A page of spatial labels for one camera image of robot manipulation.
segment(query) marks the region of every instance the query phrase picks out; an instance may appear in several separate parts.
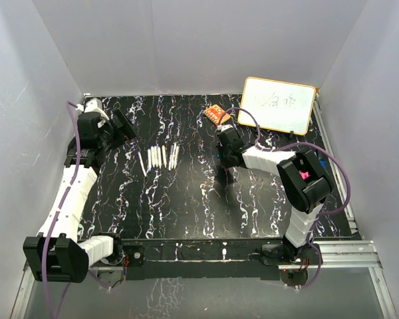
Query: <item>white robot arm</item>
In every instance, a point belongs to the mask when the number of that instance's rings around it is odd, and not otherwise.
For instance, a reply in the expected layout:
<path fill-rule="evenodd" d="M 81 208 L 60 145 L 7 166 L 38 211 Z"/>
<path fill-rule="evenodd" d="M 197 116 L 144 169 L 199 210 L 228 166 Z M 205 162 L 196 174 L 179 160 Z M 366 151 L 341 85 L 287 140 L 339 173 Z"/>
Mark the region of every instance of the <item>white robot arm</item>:
<path fill-rule="evenodd" d="M 41 252 L 57 211 L 59 217 L 51 233 L 47 254 L 48 281 L 82 282 L 90 266 L 114 253 L 114 237 L 110 234 L 93 236 L 78 245 L 78 225 L 106 153 L 126 140 L 131 140 L 136 134 L 119 109 L 113 111 L 114 118 L 111 119 L 98 99 L 90 100 L 86 108 L 78 105 L 77 112 L 81 154 L 76 180 L 70 184 L 76 169 L 77 155 L 73 139 L 68 146 L 62 181 L 52 209 L 37 236 L 27 237 L 23 245 L 36 280 L 42 280 Z M 59 203 L 68 187 L 70 190 L 59 210 Z"/>
<path fill-rule="evenodd" d="M 241 166 L 260 169 L 281 177 L 293 206 L 289 227 L 283 238 L 288 259 L 294 261 L 308 249 L 313 226 L 325 199 L 334 189 L 328 173 L 312 150 L 264 152 L 245 145 L 232 125 L 219 126 L 219 158 L 224 168 Z"/>

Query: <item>white wall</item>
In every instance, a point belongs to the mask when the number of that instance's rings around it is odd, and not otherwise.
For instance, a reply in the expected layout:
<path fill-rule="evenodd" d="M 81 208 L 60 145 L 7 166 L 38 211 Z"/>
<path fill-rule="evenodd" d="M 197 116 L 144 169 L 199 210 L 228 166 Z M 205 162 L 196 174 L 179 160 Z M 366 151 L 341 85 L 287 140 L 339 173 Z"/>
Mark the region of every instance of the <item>white wall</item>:
<path fill-rule="evenodd" d="M 358 227 L 376 243 L 399 314 L 399 1 L 368 2 L 320 101 Z"/>
<path fill-rule="evenodd" d="M 321 86 L 366 0 L 33 0 L 83 92 Z"/>
<path fill-rule="evenodd" d="M 61 178 L 82 95 L 30 0 L 0 0 L 0 318 L 21 281 L 26 236 L 36 235 Z"/>

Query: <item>whiteboard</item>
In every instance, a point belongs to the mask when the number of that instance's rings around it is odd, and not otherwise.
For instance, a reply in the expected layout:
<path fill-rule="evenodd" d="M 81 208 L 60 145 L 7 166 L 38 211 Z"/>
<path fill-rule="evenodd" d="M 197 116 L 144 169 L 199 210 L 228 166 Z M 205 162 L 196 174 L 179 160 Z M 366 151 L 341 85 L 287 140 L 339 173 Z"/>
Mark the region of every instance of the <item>whiteboard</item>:
<path fill-rule="evenodd" d="M 241 108 L 249 111 L 260 128 L 305 135 L 311 120 L 316 89 L 313 86 L 248 77 Z M 238 122 L 255 126 L 251 117 L 240 111 Z"/>

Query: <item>pink component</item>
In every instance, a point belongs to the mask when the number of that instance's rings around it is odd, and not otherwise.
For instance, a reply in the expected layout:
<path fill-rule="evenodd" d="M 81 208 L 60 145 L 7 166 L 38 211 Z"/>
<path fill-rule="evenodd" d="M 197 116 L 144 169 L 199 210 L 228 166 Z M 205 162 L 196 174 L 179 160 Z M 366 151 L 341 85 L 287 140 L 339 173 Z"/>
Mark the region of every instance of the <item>pink component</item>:
<path fill-rule="evenodd" d="M 310 176 L 308 171 L 306 171 L 305 173 L 303 173 L 303 172 L 301 171 L 301 172 L 300 172 L 300 175 L 301 175 L 301 178 L 303 178 L 303 179 L 306 179 L 306 178 L 308 178 L 308 177 Z"/>

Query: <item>orange box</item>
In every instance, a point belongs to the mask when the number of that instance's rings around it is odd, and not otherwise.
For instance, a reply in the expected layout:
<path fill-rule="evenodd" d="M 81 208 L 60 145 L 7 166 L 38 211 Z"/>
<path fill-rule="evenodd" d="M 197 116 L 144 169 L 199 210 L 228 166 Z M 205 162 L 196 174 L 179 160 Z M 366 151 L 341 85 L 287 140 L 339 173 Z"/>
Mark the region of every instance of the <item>orange box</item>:
<path fill-rule="evenodd" d="M 205 116 L 207 116 L 215 125 L 219 123 L 219 119 L 221 118 L 221 115 L 225 112 L 223 108 L 218 106 L 217 104 L 214 104 L 210 106 L 208 109 L 204 111 Z M 231 118 L 229 114 L 225 114 L 225 116 L 221 119 L 220 124 L 223 124 L 224 122 L 228 121 Z"/>

